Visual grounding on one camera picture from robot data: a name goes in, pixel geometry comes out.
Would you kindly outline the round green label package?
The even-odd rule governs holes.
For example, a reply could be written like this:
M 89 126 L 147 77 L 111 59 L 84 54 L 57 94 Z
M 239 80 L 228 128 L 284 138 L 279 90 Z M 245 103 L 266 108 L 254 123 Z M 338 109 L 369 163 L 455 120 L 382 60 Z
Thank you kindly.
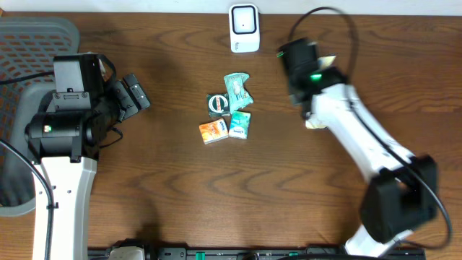
M 230 116 L 230 102 L 227 93 L 208 94 L 206 104 L 211 118 Z

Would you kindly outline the orange small snack box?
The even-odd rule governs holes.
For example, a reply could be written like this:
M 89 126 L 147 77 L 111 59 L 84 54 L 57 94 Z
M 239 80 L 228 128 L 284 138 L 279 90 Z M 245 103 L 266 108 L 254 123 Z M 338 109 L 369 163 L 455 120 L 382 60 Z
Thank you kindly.
M 220 118 L 216 121 L 204 123 L 199 126 L 204 144 L 217 142 L 229 137 L 226 121 Z

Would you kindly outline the teal snack packet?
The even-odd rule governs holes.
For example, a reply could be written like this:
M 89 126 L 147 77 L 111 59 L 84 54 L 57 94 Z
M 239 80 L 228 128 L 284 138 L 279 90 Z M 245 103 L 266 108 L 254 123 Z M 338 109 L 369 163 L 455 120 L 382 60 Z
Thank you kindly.
M 242 72 L 224 76 L 231 113 L 234 113 L 235 111 L 253 103 L 253 98 L 244 87 L 244 83 L 249 78 L 250 76 L 248 74 Z

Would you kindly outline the green white small box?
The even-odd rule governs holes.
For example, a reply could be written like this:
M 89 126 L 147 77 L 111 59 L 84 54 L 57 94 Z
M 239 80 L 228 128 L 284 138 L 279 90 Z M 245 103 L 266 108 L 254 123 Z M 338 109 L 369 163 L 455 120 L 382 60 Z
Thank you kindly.
M 229 136 L 238 139 L 247 139 L 250 126 L 251 114 L 242 111 L 235 111 L 232 114 Z

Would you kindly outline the white blue snack bag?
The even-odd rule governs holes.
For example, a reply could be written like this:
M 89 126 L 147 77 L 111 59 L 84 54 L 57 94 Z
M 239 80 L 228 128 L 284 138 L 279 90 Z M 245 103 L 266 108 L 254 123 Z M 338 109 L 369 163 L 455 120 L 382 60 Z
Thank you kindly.
M 322 56 L 318 58 L 318 64 L 321 69 L 326 69 L 331 66 L 336 59 L 336 55 Z M 305 127 L 307 129 L 326 129 L 327 126 L 323 124 L 316 116 L 311 116 L 305 121 Z

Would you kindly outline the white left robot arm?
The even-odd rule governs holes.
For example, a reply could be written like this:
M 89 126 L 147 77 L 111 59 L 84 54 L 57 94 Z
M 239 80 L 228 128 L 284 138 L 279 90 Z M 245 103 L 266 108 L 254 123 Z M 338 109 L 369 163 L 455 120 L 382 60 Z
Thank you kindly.
M 34 166 L 34 259 L 87 259 L 90 194 L 100 150 L 116 124 L 146 109 L 147 94 L 134 74 L 110 84 L 85 108 L 88 91 L 57 92 L 37 83 L 24 99 L 38 111 L 25 127 Z

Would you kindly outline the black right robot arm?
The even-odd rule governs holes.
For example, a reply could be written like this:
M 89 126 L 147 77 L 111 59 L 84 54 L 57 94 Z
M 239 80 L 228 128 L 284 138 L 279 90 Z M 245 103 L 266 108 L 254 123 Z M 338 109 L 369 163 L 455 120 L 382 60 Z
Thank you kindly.
M 292 101 L 309 129 L 327 128 L 368 184 L 361 225 L 345 243 L 349 255 L 385 256 L 437 214 L 437 165 L 400 145 L 372 116 L 353 85 L 335 67 L 287 75 Z

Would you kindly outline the white barcode scanner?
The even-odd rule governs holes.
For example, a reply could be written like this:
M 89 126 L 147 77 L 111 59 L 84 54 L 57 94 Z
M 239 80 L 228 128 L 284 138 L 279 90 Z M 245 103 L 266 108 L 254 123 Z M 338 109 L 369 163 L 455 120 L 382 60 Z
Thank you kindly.
M 230 49 L 233 53 L 252 53 L 260 48 L 258 7 L 254 4 L 234 4 L 228 10 Z

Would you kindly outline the grey plastic mesh basket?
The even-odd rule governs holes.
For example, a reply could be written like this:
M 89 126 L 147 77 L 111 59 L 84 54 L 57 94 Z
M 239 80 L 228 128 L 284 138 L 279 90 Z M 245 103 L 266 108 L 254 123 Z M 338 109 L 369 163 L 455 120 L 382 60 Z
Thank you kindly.
M 1 138 L 23 155 L 25 127 L 45 111 L 55 89 L 53 57 L 79 50 L 77 27 L 64 18 L 1 19 Z M 1 216 L 17 217 L 35 208 L 33 175 L 15 155 L 1 149 Z

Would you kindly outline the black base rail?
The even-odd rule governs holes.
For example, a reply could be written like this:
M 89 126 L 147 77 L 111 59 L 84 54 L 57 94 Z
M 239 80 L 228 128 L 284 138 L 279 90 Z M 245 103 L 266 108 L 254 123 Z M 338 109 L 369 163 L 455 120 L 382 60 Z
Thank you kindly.
M 338 246 L 308 246 L 306 248 L 191 248 L 186 244 L 165 244 L 156 247 L 142 240 L 120 240 L 109 248 L 88 248 L 88 259 L 109 259 L 112 251 L 125 246 L 144 249 L 145 259 L 153 260 L 233 260 L 233 259 L 280 259 L 305 254 L 345 254 Z

